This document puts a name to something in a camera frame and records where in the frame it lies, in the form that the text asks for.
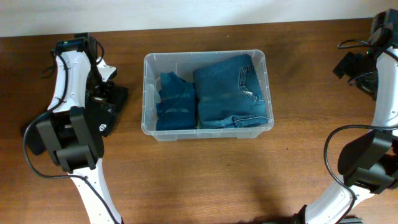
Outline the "dark blue cloth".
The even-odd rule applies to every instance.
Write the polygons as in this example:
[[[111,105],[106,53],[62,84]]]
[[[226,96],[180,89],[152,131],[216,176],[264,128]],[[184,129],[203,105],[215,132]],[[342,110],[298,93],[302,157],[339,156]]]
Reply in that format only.
[[[171,131],[196,128],[196,91],[174,72],[160,74],[156,130]]]

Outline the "dark blue jeans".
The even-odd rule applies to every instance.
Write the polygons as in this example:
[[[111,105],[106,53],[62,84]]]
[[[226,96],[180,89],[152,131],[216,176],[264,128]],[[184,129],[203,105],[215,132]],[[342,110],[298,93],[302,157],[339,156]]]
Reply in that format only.
[[[193,71],[200,129],[252,128],[268,123],[266,101],[248,54]]]

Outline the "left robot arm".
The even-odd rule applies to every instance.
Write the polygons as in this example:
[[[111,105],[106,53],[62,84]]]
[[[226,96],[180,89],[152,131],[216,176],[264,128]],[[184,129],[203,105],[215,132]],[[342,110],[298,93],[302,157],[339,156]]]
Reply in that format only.
[[[122,223],[104,178],[103,138],[115,127],[128,89],[114,84],[117,70],[89,33],[57,42],[51,54],[57,73],[52,101],[26,129],[39,145],[25,143],[24,149],[48,152],[64,172],[56,178],[73,181],[91,223]]]

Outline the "black garment with white logo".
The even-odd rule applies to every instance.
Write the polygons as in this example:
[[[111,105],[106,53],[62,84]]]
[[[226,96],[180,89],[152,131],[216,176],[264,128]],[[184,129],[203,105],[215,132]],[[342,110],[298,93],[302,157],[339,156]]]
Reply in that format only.
[[[102,136],[109,136],[127,101],[128,89],[122,86],[112,86],[106,91],[105,97],[89,96],[86,99],[86,109],[93,115],[95,125]]]

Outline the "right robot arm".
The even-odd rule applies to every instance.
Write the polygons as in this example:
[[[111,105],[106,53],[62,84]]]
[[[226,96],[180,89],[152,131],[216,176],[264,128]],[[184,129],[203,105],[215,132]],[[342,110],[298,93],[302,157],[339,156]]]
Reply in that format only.
[[[376,14],[368,40],[349,39],[339,49],[365,47],[365,54],[348,52],[333,73],[357,87],[376,102],[370,125],[339,127],[327,137],[323,150],[325,166],[333,183],[313,203],[304,205],[290,223],[361,223],[348,217],[359,203],[387,189],[397,188],[397,10]],[[349,142],[340,152],[338,173],[328,160],[332,137],[348,129],[367,133]]]

